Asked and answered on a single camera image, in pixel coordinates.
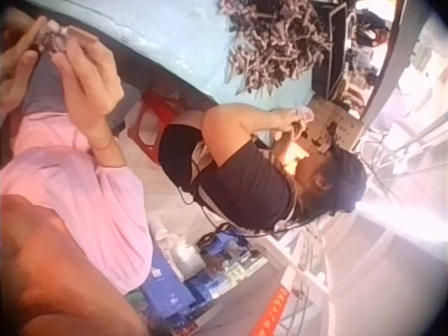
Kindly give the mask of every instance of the red plastic stool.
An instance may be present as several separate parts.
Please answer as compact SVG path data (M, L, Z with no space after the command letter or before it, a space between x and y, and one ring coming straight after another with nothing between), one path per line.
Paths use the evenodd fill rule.
M180 106L182 109L186 110L188 107L183 101L171 99L164 97L154 91L147 91L143 95L143 106L140 109L139 117L135 124L127 130L127 135L129 138L134 140L138 147L154 162L159 163L159 145L160 139L162 138L163 131L165 127L168 126L177 116L174 109L168 104L168 102ZM147 144L143 141L139 135L139 130L141 122L146 113L154 112L154 114L159 118L159 123L157 126L157 136L154 143Z

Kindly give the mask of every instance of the pink shirt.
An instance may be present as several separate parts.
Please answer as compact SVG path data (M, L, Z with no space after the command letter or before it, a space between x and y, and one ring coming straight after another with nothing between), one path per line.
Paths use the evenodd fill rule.
M67 114L22 121L1 194L54 210L90 262L123 294L147 278L153 243L141 181L127 167L105 168Z

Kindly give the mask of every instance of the gray pants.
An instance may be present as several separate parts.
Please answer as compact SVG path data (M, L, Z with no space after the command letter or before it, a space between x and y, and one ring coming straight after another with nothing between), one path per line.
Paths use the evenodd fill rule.
M107 122L112 130L116 130L125 121L126 115L140 98L140 91L135 87L121 82L125 96L107 116ZM28 116L40 112L67 113L65 106L62 79L59 70L51 61L50 55L42 54L33 76L29 82L28 91L22 105L23 114Z

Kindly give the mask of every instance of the red sign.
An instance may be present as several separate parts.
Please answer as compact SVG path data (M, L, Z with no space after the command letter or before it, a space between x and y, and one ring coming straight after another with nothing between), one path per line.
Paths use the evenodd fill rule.
M283 286L278 289L268 304L262 318L252 330L250 336L273 336L277 324L288 301L289 292Z

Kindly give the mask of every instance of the ear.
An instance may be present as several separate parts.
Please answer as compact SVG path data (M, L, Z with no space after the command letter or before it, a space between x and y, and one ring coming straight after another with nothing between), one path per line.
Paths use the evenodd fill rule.
M319 190L329 190L332 186L331 183L329 183L326 178L320 174L317 173L314 175L313 177L314 180L314 185L319 189Z

